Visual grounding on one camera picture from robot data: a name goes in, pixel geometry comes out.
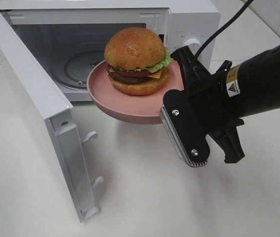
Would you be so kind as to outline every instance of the tomato slice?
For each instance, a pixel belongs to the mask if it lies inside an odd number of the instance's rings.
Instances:
[[[135,71],[135,72],[125,72],[125,71],[120,71],[119,69],[116,69],[116,68],[114,68],[114,67],[112,67],[112,69],[116,72],[116,73],[118,73],[118,74],[120,74],[121,76],[125,76],[125,77],[139,77],[139,78],[141,78],[141,77],[146,77],[146,76],[148,76],[148,75],[151,75],[151,74],[155,74],[155,73],[157,73],[157,72],[153,72],[153,73],[151,73],[150,71],[148,71],[148,70],[146,70],[146,69],[143,69],[143,70],[140,70],[140,71]]]

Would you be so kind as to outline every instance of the microwave door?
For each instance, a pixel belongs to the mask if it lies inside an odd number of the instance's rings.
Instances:
[[[98,208],[81,144],[97,134],[79,138],[71,115],[72,104],[16,35],[9,18],[6,20],[1,13],[0,63],[31,132],[48,163],[58,159],[60,167],[53,170],[63,172],[79,220],[85,220]]]

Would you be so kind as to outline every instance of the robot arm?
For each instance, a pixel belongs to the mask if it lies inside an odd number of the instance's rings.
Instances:
[[[225,61],[213,75],[187,46],[171,57],[185,87],[164,95],[160,116],[179,157],[191,167],[206,165],[209,134],[225,163],[237,163],[245,156],[237,131],[241,118],[280,108],[280,45],[233,68]]]

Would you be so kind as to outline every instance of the pink plate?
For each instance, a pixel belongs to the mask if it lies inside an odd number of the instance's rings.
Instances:
[[[170,89],[183,90],[179,65],[169,66],[166,85],[151,95],[133,96],[117,90],[108,79],[107,62],[99,63],[87,78],[87,89],[94,103],[106,114],[118,120],[137,124],[161,123],[160,109],[164,94]]]

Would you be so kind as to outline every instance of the microwave control knob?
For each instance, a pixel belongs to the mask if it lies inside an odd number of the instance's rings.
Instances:
[[[188,46],[190,51],[193,54],[196,54],[198,49],[201,47],[201,41],[198,38],[190,38],[187,39],[186,41],[184,41],[184,43],[182,44],[182,46]]]

